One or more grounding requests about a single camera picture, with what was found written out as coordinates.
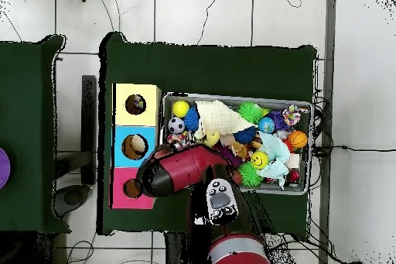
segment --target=stacked cubes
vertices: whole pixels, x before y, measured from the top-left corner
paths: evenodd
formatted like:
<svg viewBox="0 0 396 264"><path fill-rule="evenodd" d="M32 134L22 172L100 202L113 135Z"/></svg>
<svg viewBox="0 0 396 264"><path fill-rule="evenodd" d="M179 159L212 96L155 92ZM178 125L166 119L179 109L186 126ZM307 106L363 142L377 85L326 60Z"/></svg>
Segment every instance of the stacked cubes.
<svg viewBox="0 0 396 264"><path fill-rule="evenodd" d="M142 162L157 146L161 91L149 84L114 84L113 89L115 137L111 208L152 209L153 198L126 196L124 183L136 177Z"/></svg>

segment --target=orange ball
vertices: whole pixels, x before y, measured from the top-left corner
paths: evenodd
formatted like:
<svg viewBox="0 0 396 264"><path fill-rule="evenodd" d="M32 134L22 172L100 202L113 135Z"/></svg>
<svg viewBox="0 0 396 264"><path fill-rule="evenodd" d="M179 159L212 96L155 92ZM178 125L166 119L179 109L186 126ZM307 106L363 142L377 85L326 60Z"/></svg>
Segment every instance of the orange ball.
<svg viewBox="0 0 396 264"><path fill-rule="evenodd" d="M306 134L301 131L294 131L293 133L291 133L288 136L288 140L290 141L290 144L294 148L305 147L308 142L308 138L307 138Z"/></svg>

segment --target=blue ball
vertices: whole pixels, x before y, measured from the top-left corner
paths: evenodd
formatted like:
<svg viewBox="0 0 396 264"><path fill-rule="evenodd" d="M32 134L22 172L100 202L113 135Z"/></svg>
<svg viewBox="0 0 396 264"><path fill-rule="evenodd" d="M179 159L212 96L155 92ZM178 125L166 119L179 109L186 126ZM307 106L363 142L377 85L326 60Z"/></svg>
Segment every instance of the blue ball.
<svg viewBox="0 0 396 264"><path fill-rule="evenodd" d="M263 133L271 134L275 130L275 123L269 117L263 117L258 121L258 129Z"/></svg>

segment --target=blue cube box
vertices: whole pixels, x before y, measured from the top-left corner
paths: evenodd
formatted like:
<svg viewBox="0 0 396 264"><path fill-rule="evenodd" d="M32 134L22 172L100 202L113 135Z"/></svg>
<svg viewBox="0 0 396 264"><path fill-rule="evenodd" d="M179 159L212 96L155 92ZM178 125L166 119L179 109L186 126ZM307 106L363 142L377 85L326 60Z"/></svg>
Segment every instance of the blue cube box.
<svg viewBox="0 0 396 264"><path fill-rule="evenodd" d="M147 140L148 151L141 158L137 160L129 159L122 153L122 142L128 135L139 134ZM114 167L140 167L143 160L145 160L154 150L156 143L155 127L144 126L115 126L115 142L114 142Z"/></svg>

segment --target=purple object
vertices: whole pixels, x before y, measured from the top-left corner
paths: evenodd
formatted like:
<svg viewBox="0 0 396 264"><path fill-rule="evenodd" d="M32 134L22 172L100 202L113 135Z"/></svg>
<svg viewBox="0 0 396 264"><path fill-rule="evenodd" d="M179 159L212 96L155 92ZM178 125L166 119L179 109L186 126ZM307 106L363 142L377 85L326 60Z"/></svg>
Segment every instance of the purple object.
<svg viewBox="0 0 396 264"><path fill-rule="evenodd" d="M242 164L242 158L235 157L232 150L227 147L221 148L220 155L228 159L233 167L239 167Z"/></svg>
<svg viewBox="0 0 396 264"><path fill-rule="evenodd" d="M7 183L7 180L9 179L9 171L9 158L5 151L0 148L0 189L2 189Z"/></svg>
<svg viewBox="0 0 396 264"><path fill-rule="evenodd" d="M285 123L281 111L271 111L265 117L269 117L275 122L275 130L287 130L290 126Z"/></svg>

